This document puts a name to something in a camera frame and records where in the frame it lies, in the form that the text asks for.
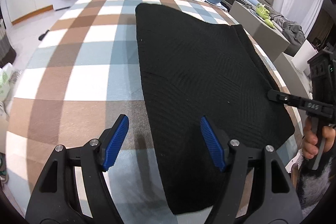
blue rubber gripper pad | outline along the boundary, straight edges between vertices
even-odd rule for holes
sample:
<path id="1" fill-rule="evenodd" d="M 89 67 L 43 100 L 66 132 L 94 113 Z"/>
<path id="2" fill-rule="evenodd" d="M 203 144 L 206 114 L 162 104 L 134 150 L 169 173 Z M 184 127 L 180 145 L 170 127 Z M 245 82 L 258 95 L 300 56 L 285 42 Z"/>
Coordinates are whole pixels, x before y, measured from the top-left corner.
<path id="1" fill-rule="evenodd" d="M 201 132 L 214 165 L 223 172 L 226 167 L 224 161 L 224 150 L 205 117 L 201 118 Z"/>
<path id="2" fill-rule="evenodd" d="M 121 120 L 117 130 L 115 131 L 109 145 L 106 148 L 105 152 L 105 160 L 102 164 L 102 168 L 104 171 L 107 171 L 111 166 L 114 165 L 121 146 L 124 142 L 126 134 L 128 132 L 129 127 L 129 119 L 127 116 Z"/>

black handle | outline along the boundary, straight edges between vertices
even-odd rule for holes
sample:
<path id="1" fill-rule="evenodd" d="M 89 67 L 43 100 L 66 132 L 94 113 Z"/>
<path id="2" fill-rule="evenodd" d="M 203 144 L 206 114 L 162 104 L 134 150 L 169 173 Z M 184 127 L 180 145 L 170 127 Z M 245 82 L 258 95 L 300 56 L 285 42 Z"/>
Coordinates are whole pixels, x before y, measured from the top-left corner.
<path id="1" fill-rule="evenodd" d="M 319 167 L 319 163 L 320 163 L 320 159 L 324 150 L 324 146 L 326 143 L 326 139 L 323 138 L 322 136 L 322 128 L 324 126 L 328 126 L 329 122 L 322 120 L 322 119 L 318 119 L 316 117 L 312 117 L 311 118 L 311 130 L 313 131 L 313 133 L 316 134 L 317 138 L 318 138 L 318 142 L 317 142 L 317 147 L 319 148 L 319 152 L 318 154 L 312 158 L 311 160 L 308 161 L 307 163 L 307 167 L 310 170 L 317 170 L 317 168 Z"/>

green toy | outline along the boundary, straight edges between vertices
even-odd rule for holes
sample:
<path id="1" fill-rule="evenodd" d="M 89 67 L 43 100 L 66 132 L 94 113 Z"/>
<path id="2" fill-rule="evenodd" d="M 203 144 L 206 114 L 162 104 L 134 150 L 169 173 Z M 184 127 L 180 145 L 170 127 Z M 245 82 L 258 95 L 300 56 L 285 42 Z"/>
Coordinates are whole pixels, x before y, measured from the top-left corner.
<path id="1" fill-rule="evenodd" d="M 269 10 L 265 8 L 265 5 L 258 3 L 256 12 L 262 19 L 269 19 Z"/>
<path id="2" fill-rule="evenodd" d="M 268 26 L 270 26 L 271 28 L 274 28 L 273 22 L 271 22 L 270 19 L 266 18 L 264 21 Z"/>

white plastic bag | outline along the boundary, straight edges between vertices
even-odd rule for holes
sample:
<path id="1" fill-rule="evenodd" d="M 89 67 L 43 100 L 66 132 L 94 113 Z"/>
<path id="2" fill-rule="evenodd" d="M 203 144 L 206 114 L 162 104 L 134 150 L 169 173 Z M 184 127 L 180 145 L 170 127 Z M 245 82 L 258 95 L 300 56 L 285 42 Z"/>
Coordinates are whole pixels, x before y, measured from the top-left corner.
<path id="1" fill-rule="evenodd" d="M 13 73 L 13 66 L 11 63 L 7 63 L 2 69 L 0 69 L 0 102 L 3 102 L 10 90 L 9 79 Z"/>

black shoe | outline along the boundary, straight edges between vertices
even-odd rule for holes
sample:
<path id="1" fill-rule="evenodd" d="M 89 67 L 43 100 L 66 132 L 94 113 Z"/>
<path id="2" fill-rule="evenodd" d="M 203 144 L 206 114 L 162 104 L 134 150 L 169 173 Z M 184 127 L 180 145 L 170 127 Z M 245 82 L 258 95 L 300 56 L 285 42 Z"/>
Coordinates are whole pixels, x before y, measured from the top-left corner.
<path id="1" fill-rule="evenodd" d="M 47 30 L 45 33 L 41 34 L 41 35 L 39 36 L 39 40 L 42 41 L 43 38 L 45 37 L 45 35 L 46 35 L 48 32 L 49 32 L 49 30 Z"/>

